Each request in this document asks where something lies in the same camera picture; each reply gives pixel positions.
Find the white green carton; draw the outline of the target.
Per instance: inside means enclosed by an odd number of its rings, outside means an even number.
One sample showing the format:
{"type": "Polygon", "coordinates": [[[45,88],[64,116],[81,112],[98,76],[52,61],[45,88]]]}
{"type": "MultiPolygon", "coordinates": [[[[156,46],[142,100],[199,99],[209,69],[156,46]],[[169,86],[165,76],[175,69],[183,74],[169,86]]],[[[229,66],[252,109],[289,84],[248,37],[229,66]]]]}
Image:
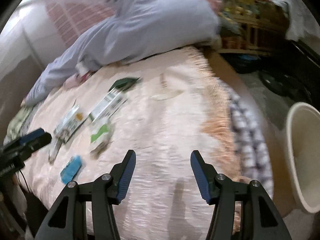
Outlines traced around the white green carton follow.
{"type": "Polygon", "coordinates": [[[87,117],[88,115],[79,105],[74,105],[54,129],[55,137],[66,143],[87,117]]]}

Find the light blue wrapper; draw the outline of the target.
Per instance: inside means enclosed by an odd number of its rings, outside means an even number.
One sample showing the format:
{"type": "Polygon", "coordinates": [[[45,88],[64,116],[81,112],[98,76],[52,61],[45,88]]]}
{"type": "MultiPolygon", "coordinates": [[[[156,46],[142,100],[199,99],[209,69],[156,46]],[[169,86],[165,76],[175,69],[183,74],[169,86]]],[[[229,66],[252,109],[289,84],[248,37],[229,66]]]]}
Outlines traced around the light blue wrapper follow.
{"type": "Polygon", "coordinates": [[[60,178],[62,183],[68,184],[76,176],[80,168],[82,167],[82,160],[79,155],[71,157],[68,164],[60,172],[60,178]]]}

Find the white green small box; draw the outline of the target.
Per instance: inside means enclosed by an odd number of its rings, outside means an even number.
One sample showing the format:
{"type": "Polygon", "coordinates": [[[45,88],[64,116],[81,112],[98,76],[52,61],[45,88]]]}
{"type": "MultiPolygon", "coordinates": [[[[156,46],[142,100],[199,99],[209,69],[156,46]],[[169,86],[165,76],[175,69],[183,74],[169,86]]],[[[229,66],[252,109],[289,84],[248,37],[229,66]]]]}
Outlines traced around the white green small box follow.
{"type": "Polygon", "coordinates": [[[92,122],[90,128],[90,153],[99,154],[110,142],[113,134],[112,123],[109,118],[103,118],[92,122]]]}

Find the green white medicine box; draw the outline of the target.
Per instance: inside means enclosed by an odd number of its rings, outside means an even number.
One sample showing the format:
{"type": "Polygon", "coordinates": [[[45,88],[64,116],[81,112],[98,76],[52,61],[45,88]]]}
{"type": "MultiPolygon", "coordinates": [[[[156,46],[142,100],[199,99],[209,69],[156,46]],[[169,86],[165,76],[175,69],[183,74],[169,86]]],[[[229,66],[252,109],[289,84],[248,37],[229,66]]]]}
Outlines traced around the green white medicine box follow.
{"type": "Polygon", "coordinates": [[[88,118],[91,122],[98,121],[102,118],[110,118],[127,100],[125,93],[113,88],[105,97],[93,108],[88,118]]]}

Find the dark green packet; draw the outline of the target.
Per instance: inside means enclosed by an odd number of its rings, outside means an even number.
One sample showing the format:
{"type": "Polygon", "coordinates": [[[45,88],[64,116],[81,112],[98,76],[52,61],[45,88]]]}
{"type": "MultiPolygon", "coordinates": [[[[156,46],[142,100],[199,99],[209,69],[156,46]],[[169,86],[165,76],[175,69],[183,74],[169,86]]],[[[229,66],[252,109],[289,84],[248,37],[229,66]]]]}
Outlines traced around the dark green packet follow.
{"type": "Polygon", "coordinates": [[[114,84],[110,87],[108,91],[110,92],[114,89],[118,91],[126,91],[139,81],[140,81],[140,77],[125,77],[122,79],[118,79],[117,81],[114,82],[114,84]]]}

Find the cream trash bin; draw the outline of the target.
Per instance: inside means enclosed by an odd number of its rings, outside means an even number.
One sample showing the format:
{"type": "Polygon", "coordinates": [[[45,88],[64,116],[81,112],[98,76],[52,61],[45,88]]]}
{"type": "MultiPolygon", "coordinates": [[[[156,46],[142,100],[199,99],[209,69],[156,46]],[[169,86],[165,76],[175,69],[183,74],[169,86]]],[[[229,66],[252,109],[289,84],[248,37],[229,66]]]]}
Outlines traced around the cream trash bin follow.
{"type": "Polygon", "coordinates": [[[290,108],[284,127],[285,159],[299,209],[319,212],[319,111],[308,103],[290,108]]]}

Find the green plaid cloth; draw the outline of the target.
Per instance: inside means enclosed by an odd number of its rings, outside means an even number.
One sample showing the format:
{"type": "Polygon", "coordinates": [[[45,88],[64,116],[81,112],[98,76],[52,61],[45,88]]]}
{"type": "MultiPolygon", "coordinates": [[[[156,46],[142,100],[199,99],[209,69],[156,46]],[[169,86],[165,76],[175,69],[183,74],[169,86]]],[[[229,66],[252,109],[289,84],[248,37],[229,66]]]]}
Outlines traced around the green plaid cloth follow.
{"type": "Polygon", "coordinates": [[[7,144],[20,136],[20,130],[32,111],[32,107],[22,107],[9,122],[4,144],[7,144]]]}

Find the pink thermos bottle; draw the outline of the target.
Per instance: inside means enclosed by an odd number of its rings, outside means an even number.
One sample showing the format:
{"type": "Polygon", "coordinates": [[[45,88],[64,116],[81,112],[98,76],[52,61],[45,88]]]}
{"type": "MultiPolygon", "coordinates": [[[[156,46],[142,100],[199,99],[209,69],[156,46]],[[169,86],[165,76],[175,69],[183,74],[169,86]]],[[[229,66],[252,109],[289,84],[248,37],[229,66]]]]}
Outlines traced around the pink thermos bottle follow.
{"type": "Polygon", "coordinates": [[[63,87],[64,89],[71,89],[80,86],[85,81],[86,78],[84,76],[73,75],[64,82],[63,87]]]}

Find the white pink pill bottle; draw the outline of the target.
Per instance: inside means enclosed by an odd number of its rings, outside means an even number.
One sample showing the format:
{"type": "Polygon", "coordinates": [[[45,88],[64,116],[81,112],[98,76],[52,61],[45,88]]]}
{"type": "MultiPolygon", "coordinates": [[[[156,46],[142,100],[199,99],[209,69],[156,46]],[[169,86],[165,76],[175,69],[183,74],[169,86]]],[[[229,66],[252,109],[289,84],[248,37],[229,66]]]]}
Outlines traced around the white pink pill bottle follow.
{"type": "Polygon", "coordinates": [[[78,71],[77,78],[79,80],[86,81],[95,73],[95,71],[88,69],[87,66],[83,62],[79,62],[75,68],[78,71]]]}

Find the pink striped curtain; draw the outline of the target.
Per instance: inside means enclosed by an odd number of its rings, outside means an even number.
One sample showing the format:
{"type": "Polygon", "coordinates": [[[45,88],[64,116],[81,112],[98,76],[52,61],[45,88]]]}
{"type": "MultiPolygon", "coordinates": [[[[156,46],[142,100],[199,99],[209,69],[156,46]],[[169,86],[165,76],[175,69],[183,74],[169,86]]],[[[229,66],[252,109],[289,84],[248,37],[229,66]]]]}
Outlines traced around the pink striped curtain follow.
{"type": "Polygon", "coordinates": [[[113,15],[113,10],[105,5],[74,2],[50,2],[46,11],[67,48],[89,28],[113,15]]]}

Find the light blue duvet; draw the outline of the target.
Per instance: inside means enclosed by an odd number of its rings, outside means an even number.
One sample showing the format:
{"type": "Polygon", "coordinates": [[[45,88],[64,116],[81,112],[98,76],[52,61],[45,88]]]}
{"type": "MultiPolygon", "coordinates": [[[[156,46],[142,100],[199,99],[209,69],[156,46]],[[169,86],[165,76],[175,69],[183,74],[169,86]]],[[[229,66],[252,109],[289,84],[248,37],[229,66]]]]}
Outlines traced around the light blue duvet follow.
{"type": "Polygon", "coordinates": [[[77,73],[79,63],[92,72],[112,64],[196,43],[212,43],[220,31],[220,0],[106,0],[114,14],[89,28],[49,63],[23,103],[34,106],[77,73]]]}

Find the wooden baby crib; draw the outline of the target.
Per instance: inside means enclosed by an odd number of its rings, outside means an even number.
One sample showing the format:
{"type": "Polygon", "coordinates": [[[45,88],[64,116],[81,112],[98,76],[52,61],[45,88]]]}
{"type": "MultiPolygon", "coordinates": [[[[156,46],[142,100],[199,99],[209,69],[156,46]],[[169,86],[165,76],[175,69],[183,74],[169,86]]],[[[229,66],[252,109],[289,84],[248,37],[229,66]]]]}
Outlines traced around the wooden baby crib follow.
{"type": "Polygon", "coordinates": [[[266,55],[285,40],[289,18],[272,0],[220,0],[218,53],[266,55]]]}

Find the white plastic bag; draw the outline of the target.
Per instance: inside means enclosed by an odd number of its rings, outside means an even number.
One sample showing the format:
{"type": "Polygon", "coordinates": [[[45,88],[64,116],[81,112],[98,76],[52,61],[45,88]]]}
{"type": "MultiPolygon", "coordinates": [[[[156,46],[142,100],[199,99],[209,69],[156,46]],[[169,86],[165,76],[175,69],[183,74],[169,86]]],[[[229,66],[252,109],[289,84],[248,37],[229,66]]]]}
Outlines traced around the white plastic bag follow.
{"type": "Polygon", "coordinates": [[[281,6],[289,17],[286,39],[298,41],[313,36],[319,38],[319,24],[302,0],[272,0],[281,6]]]}

